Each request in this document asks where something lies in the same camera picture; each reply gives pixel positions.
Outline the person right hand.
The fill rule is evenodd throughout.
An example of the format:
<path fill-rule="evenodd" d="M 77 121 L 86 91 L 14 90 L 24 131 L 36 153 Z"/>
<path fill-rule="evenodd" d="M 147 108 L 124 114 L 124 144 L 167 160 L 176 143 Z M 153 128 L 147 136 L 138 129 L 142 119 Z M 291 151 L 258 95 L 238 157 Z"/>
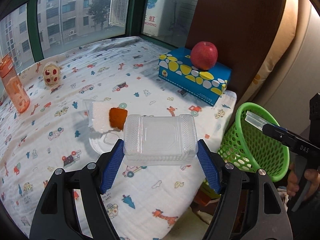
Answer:
<path fill-rule="evenodd" d="M 287 194 L 291 197 L 294 197 L 299 190 L 298 178 L 294 172 L 295 165 L 291 163 L 289 166 L 290 174 L 287 179 Z M 306 193 L 304 200 L 310 198 L 316 191 L 319 190 L 319 171 L 314 169 L 307 169 L 304 173 L 304 177 L 308 180 L 311 185 L 309 191 Z"/>

